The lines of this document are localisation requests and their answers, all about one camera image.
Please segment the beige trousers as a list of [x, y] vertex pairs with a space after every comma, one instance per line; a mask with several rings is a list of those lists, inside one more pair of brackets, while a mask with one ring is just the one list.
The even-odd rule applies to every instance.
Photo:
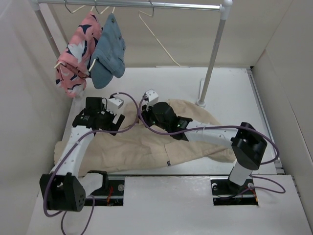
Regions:
[[[185, 100], [166, 101], [181, 117], [221, 125], [208, 111]], [[136, 116], [134, 103], [123, 105], [125, 119], [120, 129], [129, 127]], [[139, 121], [131, 130], [113, 136], [98, 133], [89, 144], [82, 160], [79, 176], [85, 176], [90, 170], [108, 173], [124, 170], [160, 168], [182, 164], [208, 156], [221, 163], [232, 163], [235, 155], [231, 149], [222, 145], [201, 141], [178, 141], [170, 136], [159, 135], [148, 130]]]

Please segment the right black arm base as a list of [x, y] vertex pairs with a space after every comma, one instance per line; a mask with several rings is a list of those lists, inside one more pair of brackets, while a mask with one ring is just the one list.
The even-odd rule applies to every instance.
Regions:
[[252, 179], [246, 179], [242, 186], [228, 179], [211, 180], [214, 206], [257, 206], [256, 192], [249, 186], [254, 186]]

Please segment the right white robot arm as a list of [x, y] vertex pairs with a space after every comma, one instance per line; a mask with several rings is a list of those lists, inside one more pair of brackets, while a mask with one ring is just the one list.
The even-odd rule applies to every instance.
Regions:
[[244, 189], [250, 174], [259, 169], [267, 147], [263, 136], [247, 122], [234, 127], [205, 124], [178, 116], [166, 102], [143, 105], [140, 118], [145, 126], [157, 126], [164, 130], [164, 135], [178, 141], [201, 141], [233, 150], [236, 163], [226, 180], [228, 194], [237, 194]]

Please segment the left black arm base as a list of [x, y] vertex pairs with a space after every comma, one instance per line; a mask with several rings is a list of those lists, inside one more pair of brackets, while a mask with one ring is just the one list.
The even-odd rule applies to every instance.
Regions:
[[124, 180], [109, 180], [108, 186], [92, 193], [95, 206], [116, 207], [124, 204]]

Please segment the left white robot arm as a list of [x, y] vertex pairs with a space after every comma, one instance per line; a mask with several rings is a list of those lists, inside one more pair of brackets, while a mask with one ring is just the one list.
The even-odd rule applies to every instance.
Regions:
[[84, 109], [72, 123], [61, 157], [50, 173], [40, 178], [44, 211], [79, 212], [94, 191], [104, 194], [109, 190], [106, 172], [90, 170], [84, 177], [79, 177], [79, 169], [96, 133], [118, 133], [125, 118], [119, 114], [123, 104], [124, 101], [116, 96], [86, 98]]

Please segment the wooden hanger under pink shorts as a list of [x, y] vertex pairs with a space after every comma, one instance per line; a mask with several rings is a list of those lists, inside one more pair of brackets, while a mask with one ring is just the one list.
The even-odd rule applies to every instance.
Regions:
[[[76, 13], [77, 11], [79, 11], [79, 10], [83, 9], [84, 7], [86, 7], [86, 5], [81, 5], [81, 6], [78, 7], [77, 9], [71, 11], [71, 10], [67, 7], [67, 0], [64, 0], [64, 6], [65, 6], [66, 10], [67, 10], [70, 14], [74, 14], [74, 13]], [[58, 62], [58, 63], [54, 66], [54, 69], [56, 69], [60, 64], [61, 64], [61, 62]]]

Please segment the empty wooden hanger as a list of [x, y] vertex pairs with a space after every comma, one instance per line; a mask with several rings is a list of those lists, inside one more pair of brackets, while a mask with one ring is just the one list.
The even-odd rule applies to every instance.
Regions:
[[165, 46], [162, 44], [162, 42], [157, 38], [157, 36], [155, 35], [155, 33], [150, 29], [150, 27], [147, 25], [147, 23], [143, 20], [142, 18], [142, 14], [145, 16], [148, 16], [150, 18], [152, 18], [154, 16], [154, 4], [152, 3], [151, 0], [147, 1], [151, 7], [152, 7], [152, 13], [148, 14], [146, 12], [143, 12], [141, 10], [138, 11], [138, 17], [141, 20], [141, 22], [144, 24], [144, 26], [148, 29], [148, 31], [151, 33], [152, 37], [156, 40], [156, 42], [161, 46], [161, 48], [163, 49], [163, 51], [167, 54], [167, 56], [170, 58], [170, 60], [178, 67], [181, 67], [181, 65], [172, 57], [172, 55], [169, 53], [169, 51], [165, 48]]

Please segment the wooden hanger under denim shorts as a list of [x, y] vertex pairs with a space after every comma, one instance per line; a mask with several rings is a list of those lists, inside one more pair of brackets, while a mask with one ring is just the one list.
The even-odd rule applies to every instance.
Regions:
[[[101, 12], [99, 12], [97, 10], [97, 7], [96, 5], [94, 5], [92, 8], [91, 8], [91, 11], [93, 11], [95, 9], [95, 11], [99, 14], [99, 15], [102, 15], [105, 11], [107, 11], [108, 9], [110, 8], [110, 6], [107, 6], [106, 8], [104, 8]], [[95, 63], [96, 63], [96, 60], [97, 59], [94, 59], [90, 65], [90, 68], [89, 68], [89, 72], [91, 72], [92, 68], [94, 67]]]

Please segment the pink floral shorts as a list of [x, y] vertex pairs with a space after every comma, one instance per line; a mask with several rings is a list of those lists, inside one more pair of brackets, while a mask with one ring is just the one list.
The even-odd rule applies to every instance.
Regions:
[[55, 66], [56, 85], [74, 98], [86, 88], [90, 78], [91, 56], [100, 39], [102, 27], [93, 12], [89, 12], [77, 27]]

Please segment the blue denim shorts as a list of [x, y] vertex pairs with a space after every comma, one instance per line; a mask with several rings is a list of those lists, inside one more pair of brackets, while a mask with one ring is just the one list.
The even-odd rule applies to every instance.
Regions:
[[126, 44], [113, 13], [102, 28], [100, 39], [91, 57], [90, 77], [96, 89], [106, 87], [111, 80], [121, 78], [125, 72]]

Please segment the metal clothes rack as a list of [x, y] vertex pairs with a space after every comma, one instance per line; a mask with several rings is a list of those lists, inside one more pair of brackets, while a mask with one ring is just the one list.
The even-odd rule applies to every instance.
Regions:
[[228, 19], [233, 1], [224, 0], [222, 4], [219, 5], [209, 5], [209, 4], [187, 4], [187, 3], [170, 3], [170, 2], [154, 2], [151, 0], [147, 1], [130, 1], [130, 0], [30, 0], [29, 1], [33, 11], [35, 12], [39, 23], [41, 24], [42, 29], [46, 35], [46, 38], [49, 41], [49, 44], [56, 57], [60, 56], [59, 49], [51, 35], [49, 27], [45, 21], [45, 18], [41, 12], [40, 4], [61, 4], [68, 9], [68, 5], [86, 5], [93, 6], [97, 8], [98, 6], [105, 7], [134, 7], [134, 8], [151, 8], [155, 10], [159, 9], [187, 9], [187, 10], [206, 10], [206, 11], [215, 11], [220, 13], [220, 21], [218, 30], [216, 33], [213, 49], [210, 56], [210, 61], [207, 69], [207, 73], [204, 79], [202, 89], [199, 92], [199, 99], [196, 104], [200, 107], [205, 107], [205, 98], [207, 94], [207, 89], [211, 79], [212, 71], [215, 65], [216, 57], [218, 54], [218, 49], [220, 46], [222, 34], [224, 31], [224, 26], [226, 20]]

